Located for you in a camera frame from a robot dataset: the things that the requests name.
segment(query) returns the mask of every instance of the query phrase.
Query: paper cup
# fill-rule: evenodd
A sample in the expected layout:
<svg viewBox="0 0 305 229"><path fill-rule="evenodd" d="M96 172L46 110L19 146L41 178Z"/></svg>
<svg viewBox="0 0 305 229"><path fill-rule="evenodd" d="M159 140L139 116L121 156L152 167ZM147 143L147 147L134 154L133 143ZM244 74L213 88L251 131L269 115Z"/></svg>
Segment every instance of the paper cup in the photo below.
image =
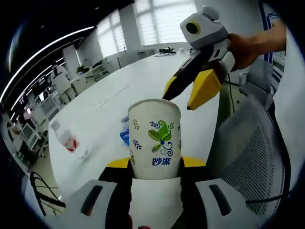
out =
<svg viewBox="0 0 305 229"><path fill-rule="evenodd" d="M142 100L129 108L128 116L130 157L135 178L177 177L181 158L179 107L162 99Z"/></svg>

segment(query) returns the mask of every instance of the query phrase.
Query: desk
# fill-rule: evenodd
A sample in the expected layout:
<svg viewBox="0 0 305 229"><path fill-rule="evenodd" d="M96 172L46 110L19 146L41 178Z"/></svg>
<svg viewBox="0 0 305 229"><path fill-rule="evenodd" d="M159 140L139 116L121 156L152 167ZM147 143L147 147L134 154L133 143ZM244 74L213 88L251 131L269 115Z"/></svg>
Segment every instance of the desk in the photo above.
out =
<svg viewBox="0 0 305 229"><path fill-rule="evenodd" d="M84 91L56 115L80 142L79 149L69 153L58 142L49 127L49 147L55 180L65 199L90 179L98 179L106 165L128 157L129 150L120 138L121 119L130 105L149 98L161 98L166 82L187 59L183 55L153 57L127 65ZM190 85L173 99L181 110L182 154L208 158L217 121L219 95L198 108L186 109ZM82 160L84 145L92 145Z"/></svg>
<svg viewBox="0 0 305 229"><path fill-rule="evenodd" d="M74 87L77 94L81 94L83 91L95 84L94 77L86 77L88 77L88 75L80 75L78 78L70 81L71 86Z"/></svg>
<svg viewBox="0 0 305 229"><path fill-rule="evenodd" d="M94 68L91 68L86 73L83 73L81 76L82 77L87 77L87 76L94 76L95 77L96 75L100 76L101 75L101 71L103 71L103 67L100 64L100 65L98 65L98 66L96 66Z"/></svg>

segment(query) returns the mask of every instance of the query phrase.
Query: window blind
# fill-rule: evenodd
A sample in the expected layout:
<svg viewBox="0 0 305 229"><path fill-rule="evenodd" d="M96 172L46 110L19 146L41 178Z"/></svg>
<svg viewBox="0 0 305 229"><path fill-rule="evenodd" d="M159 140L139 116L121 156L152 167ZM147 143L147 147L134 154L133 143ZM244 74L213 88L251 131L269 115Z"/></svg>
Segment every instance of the window blind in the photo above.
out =
<svg viewBox="0 0 305 229"><path fill-rule="evenodd" d="M103 57L126 50L119 11L116 10L97 25L97 36Z"/></svg>
<svg viewBox="0 0 305 229"><path fill-rule="evenodd" d="M194 0L136 0L142 45L186 42L180 23L197 12Z"/></svg>

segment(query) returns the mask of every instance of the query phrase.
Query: yellow plastic part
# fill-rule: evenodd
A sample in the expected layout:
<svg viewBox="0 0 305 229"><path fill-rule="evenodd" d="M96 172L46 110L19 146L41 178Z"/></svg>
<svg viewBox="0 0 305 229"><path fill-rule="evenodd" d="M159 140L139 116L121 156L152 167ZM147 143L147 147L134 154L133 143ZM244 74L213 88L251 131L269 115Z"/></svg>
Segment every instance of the yellow plastic part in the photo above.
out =
<svg viewBox="0 0 305 229"><path fill-rule="evenodd" d="M170 87L171 83L177 78L177 76L173 76L167 83L166 83L166 86L165 86L165 90L164 90L164 93L163 93L163 96L165 95L165 93L167 92L168 88Z"/></svg>
<svg viewBox="0 0 305 229"><path fill-rule="evenodd" d="M217 95L221 84L213 69L200 72L195 81L192 94L188 103L191 110L197 109Z"/></svg>
<svg viewBox="0 0 305 229"><path fill-rule="evenodd" d="M112 167L112 168L127 168L129 161L129 157L125 157L119 160L112 161L107 165L107 167Z"/></svg>
<svg viewBox="0 0 305 229"><path fill-rule="evenodd" d="M205 166L205 162L202 159L183 156L184 167L201 167Z"/></svg>

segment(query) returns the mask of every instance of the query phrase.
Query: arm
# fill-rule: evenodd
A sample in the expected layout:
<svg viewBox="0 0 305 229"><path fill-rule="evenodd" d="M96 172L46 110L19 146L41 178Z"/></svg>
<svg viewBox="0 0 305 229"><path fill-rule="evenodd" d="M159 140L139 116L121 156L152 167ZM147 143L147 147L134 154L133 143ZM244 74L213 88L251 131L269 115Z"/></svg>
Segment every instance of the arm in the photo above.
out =
<svg viewBox="0 0 305 229"><path fill-rule="evenodd" d="M231 33L229 39L229 51L235 58L234 71L248 67L259 55L285 50L286 26L278 21L271 29L255 36L242 37Z"/></svg>
<svg viewBox="0 0 305 229"><path fill-rule="evenodd" d="M254 49L258 55L283 51L286 48L286 26L278 21L271 29L262 31L250 39L253 39Z"/></svg>

